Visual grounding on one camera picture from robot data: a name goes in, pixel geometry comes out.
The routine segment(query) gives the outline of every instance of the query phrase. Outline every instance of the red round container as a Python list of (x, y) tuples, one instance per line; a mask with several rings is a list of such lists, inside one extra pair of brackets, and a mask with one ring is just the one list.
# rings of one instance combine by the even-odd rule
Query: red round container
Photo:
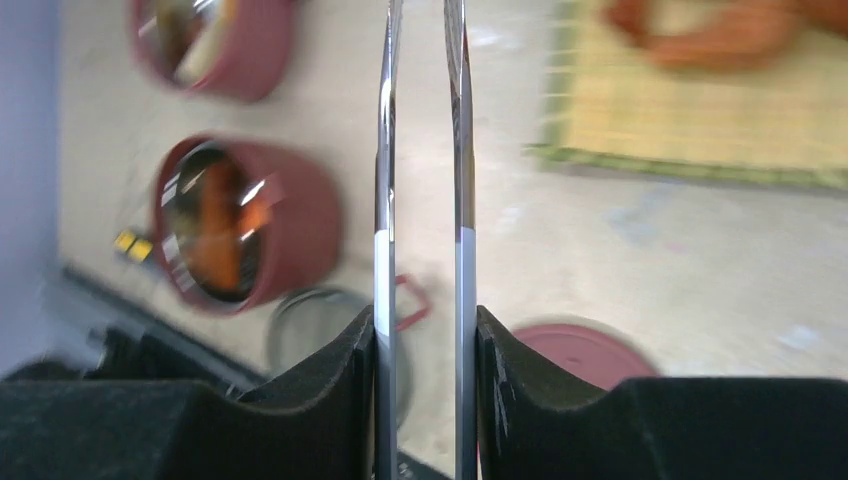
[(655, 377), (639, 352), (604, 332), (574, 324), (543, 324), (512, 332), (519, 341), (585, 382), (612, 390), (630, 377)]
[(295, 30), (295, 1), (233, 1), (237, 2), (233, 18), (212, 68), (193, 84), (183, 85), (174, 80), (154, 47), (143, 38), (143, 32), (151, 28), (148, 17), (153, 0), (131, 0), (130, 32), (136, 59), (178, 90), (245, 102), (261, 100), (276, 88), (288, 65)]
[[(222, 302), (194, 281), (166, 220), (165, 204), (176, 189), (180, 164), (198, 147), (214, 142), (253, 185), (255, 197), (266, 205), (267, 221), (258, 235), (258, 266), (246, 297)], [(338, 192), (329, 176), (302, 155), (250, 140), (211, 134), (178, 143), (165, 157), (156, 180), (154, 243), (158, 263), (184, 301), (212, 313), (236, 313), (278, 298), (294, 289), (321, 281), (338, 262), (342, 212)]]

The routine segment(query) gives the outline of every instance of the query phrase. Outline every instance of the metal frame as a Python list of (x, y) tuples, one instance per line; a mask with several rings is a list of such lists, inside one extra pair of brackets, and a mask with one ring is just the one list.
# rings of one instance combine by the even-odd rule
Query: metal frame
[[(477, 239), (471, 72), (464, 0), (444, 0), (445, 43), (454, 134), (456, 226), (456, 478), (477, 479), (475, 338)], [(389, 0), (378, 109), (374, 226), (377, 332), (375, 476), (397, 478), (395, 305), (395, 89), (403, 0)]]

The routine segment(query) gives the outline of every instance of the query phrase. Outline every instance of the bamboo mat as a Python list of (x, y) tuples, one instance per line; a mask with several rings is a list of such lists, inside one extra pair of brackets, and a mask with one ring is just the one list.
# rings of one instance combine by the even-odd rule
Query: bamboo mat
[[(682, 177), (848, 188), (848, 41), (809, 29), (755, 73), (670, 73), (601, 18), (609, 0), (558, 3), (543, 143), (554, 161)], [(717, 0), (659, 0), (682, 31)]]

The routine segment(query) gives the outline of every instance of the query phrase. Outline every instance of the red lid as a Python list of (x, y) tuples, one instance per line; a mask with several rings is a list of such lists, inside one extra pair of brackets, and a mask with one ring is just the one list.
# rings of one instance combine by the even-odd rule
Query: red lid
[(632, 348), (588, 327), (537, 325), (518, 329), (513, 335), (572, 375), (604, 390), (611, 390), (629, 377), (658, 375)]

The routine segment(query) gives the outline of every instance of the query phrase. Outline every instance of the yellow label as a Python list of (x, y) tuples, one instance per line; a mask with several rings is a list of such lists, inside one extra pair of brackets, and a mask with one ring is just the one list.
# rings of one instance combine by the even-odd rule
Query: yellow label
[(135, 241), (135, 235), (132, 232), (121, 232), (118, 238), (115, 239), (115, 250), (126, 252)]
[(135, 245), (133, 245), (133, 247), (128, 253), (130, 258), (133, 259), (133, 261), (135, 261), (136, 263), (141, 263), (147, 258), (148, 255), (150, 255), (150, 252), (152, 251), (153, 244), (151, 244), (147, 240), (138, 239), (138, 241), (135, 242)]

